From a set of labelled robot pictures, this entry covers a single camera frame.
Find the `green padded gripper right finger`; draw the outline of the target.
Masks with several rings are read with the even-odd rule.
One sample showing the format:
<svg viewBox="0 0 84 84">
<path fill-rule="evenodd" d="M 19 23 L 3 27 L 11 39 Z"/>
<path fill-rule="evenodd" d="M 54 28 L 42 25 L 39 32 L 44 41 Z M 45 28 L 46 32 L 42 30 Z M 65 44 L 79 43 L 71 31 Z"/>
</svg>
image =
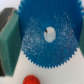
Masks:
<svg viewBox="0 0 84 84">
<path fill-rule="evenodd" d="M 80 39 L 79 39 L 79 47 L 81 53 L 84 54 L 84 16 L 83 16 L 82 28 L 81 28 Z"/>
</svg>

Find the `green padded gripper left finger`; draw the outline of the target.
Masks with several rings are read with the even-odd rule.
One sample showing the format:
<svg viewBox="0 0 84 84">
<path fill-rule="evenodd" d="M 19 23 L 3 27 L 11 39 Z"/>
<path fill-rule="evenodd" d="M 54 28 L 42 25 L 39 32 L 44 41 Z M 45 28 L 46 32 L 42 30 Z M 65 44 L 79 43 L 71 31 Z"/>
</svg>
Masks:
<svg viewBox="0 0 84 84">
<path fill-rule="evenodd" d="M 19 16 L 14 8 L 0 12 L 0 76 L 12 76 L 21 49 Z"/>
</svg>

